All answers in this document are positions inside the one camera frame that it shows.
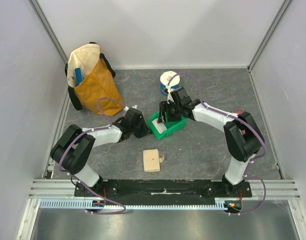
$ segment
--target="blue object in bag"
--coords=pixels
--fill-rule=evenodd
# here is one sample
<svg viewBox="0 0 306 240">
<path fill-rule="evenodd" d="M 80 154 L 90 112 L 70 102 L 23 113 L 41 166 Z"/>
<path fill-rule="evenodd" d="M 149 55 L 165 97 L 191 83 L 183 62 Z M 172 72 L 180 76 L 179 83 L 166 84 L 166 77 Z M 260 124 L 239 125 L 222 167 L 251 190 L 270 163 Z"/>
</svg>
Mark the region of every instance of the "blue object in bag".
<svg viewBox="0 0 306 240">
<path fill-rule="evenodd" d="M 75 76 L 76 76 L 77 85 L 80 85 L 80 83 L 83 81 L 81 68 L 79 67 L 75 68 Z"/>
</svg>

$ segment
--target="white wall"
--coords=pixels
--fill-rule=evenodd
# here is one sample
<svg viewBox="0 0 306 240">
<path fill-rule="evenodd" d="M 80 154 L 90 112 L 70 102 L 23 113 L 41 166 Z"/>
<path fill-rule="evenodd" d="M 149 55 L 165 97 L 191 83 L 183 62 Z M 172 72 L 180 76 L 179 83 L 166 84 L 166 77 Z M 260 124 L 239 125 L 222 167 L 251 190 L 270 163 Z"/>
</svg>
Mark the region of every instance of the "white wall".
<svg viewBox="0 0 306 240">
<path fill-rule="evenodd" d="M 306 0 L 293 1 L 253 76 L 282 170 L 306 208 Z"/>
<path fill-rule="evenodd" d="M 247 66 L 282 0 L 39 0 L 67 55 L 89 41 L 115 68 Z"/>
<path fill-rule="evenodd" d="M 15 239 L 41 177 L 64 98 L 63 68 L 29 3 L 0 1 L 0 240 Z"/>
</svg>

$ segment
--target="gray floor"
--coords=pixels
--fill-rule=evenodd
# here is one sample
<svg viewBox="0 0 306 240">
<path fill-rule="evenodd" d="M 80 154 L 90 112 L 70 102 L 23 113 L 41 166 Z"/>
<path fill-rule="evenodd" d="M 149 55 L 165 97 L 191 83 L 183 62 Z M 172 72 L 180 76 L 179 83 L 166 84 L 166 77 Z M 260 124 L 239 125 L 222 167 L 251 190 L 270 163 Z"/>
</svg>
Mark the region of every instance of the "gray floor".
<svg viewBox="0 0 306 240">
<path fill-rule="evenodd" d="M 124 102 L 131 107 L 137 105 L 147 121 L 159 110 L 164 101 L 159 89 L 159 77 L 167 70 L 118 70 L 115 83 Z M 257 122 L 268 146 L 269 154 L 252 165 L 250 175 L 264 179 L 279 179 L 263 119 L 246 69 L 182 69 L 190 72 L 201 82 L 203 98 L 210 105 L 228 112 L 244 110 L 250 112 Z M 183 86 L 192 99 L 198 98 L 198 87 L 187 76 L 181 77 Z M 125 114 L 117 114 L 115 120 Z M 76 124 L 83 128 L 100 127 L 107 124 L 102 115 L 86 109 L 76 111 L 70 105 L 64 129 Z M 160 172 L 144 172 L 143 150 L 158 149 L 165 161 Z M 115 144 L 93 149 L 88 163 L 103 178 L 108 179 L 216 179 L 228 168 L 230 155 L 224 135 L 217 129 L 201 122 L 187 121 L 184 129 L 158 141 L 150 135 L 142 139 L 132 136 Z M 55 168 L 53 178 L 68 178 Z"/>
<path fill-rule="evenodd" d="M 243 209 L 257 205 L 244 201 Z M 31 240 L 299 240 L 287 201 L 266 201 L 253 214 L 231 217 L 215 210 L 97 216 L 83 209 L 39 209 L 33 232 Z"/>
</svg>

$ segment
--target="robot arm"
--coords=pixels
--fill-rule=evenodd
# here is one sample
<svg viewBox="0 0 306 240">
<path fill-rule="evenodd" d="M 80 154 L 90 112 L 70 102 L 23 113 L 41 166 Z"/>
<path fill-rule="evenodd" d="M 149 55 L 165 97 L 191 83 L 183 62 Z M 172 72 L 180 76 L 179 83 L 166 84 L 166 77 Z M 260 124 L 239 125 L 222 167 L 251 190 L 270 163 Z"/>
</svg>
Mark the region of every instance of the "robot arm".
<svg viewBox="0 0 306 240">
<path fill-rule="evenodd" d="M 59 163 L 64 151 L 70 143 L 79 134 L 90 129 L 91 128 L 80 128 L 74 124 L 70 125 L 52 148 L 50 157 Z M 103 178 L 87 164 L 87 159 L 94 147 L 107 143 L 119 143 L 129 139 L 131 135 L 142 138 L 149 133 L 150 130 L 145 123 L 142 112 L 131 107 L 126 112 L 125 116 L 119 118 L 110 128 L 100 131 L 91 131 L 81 137 L 75 147 L 70 149 L 65 156 L 62 167 L 89 187 L 93 187 L 97 182 L 103 180 Z"/>
<path fill-rule="evenodd" d="M 168 96 L 168 101 L 162 101 L 160 103 L 158 122 L 179 121 L 183 116 L 194 121 L 206 123 L 222 131 L 226 137 L 228 150 L 232 155 L 230 165 L 223 175 L 222 180 L 226 185 L 226 191 L 234 192 L 243 183 L 243 175 L 247 165 L 259 151 L 261 144 L 248 128 L 239 121 L 228 117 L 228 115 L 235 116 L 245 121 L 264 141 L 250 113 L 244 112 L 238 115 L 210 106 L 206 108 L 199 99 L 192 101 L 182 87 L 171 91 Z"/>
</svg>

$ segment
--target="black mounting plate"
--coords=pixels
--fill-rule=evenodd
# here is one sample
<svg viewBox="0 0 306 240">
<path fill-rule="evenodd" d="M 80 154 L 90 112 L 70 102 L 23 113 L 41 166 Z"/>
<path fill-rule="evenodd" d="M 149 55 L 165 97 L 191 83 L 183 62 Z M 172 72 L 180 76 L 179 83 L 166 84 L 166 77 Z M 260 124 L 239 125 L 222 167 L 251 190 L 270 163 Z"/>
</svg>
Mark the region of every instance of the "black mounting plate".
<svg viewBox="0 0 306 240">
<path fill-rule="evenodd" d="M 221 181 L 212 180 L 130 180 L 109 179 L 92 188 L 101 196 L 124 205 L 213 205 L 215 198 L 251 198 L 249 182 L 243 182 L 238 191 L 226 194 Z M 75 197 L 94 197 L 80 183 L 76 184 Z"/>
</svg>

